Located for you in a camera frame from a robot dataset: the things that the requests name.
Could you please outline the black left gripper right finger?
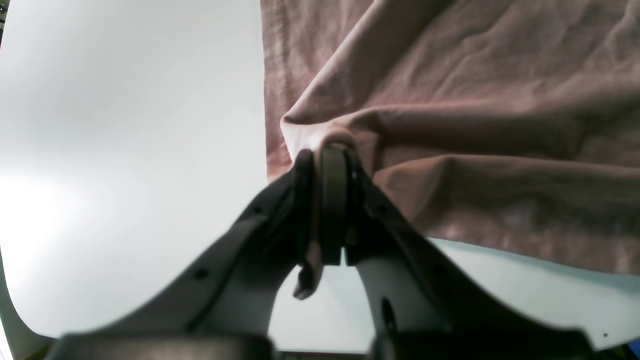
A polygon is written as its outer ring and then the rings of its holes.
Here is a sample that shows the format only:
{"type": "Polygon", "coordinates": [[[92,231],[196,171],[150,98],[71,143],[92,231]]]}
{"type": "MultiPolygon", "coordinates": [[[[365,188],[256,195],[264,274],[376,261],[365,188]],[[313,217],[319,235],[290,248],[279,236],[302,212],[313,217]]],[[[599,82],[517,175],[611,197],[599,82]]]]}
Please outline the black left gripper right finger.
{"type": "Polygon", "coordinates": [[[374,319],[372,360],[590,360],[583,332],[542,325],[488,294],[423,238],[344,146],[320,151],[322,262],[342,256],[374,319]]]}

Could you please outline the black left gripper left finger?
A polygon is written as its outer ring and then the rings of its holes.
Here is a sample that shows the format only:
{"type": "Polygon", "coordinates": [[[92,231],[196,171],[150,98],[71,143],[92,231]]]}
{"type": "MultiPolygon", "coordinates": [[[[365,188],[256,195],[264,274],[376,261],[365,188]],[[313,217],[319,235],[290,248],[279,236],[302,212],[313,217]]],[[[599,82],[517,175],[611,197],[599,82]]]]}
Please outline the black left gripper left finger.
{"type": "Polygon", "coordinates": [[[113,324],[57,340],[48,360],[272,360],[267,333],[278,291],[308,260],[314,155],[254,198],[229,230],[165,289],[113,324]]]}

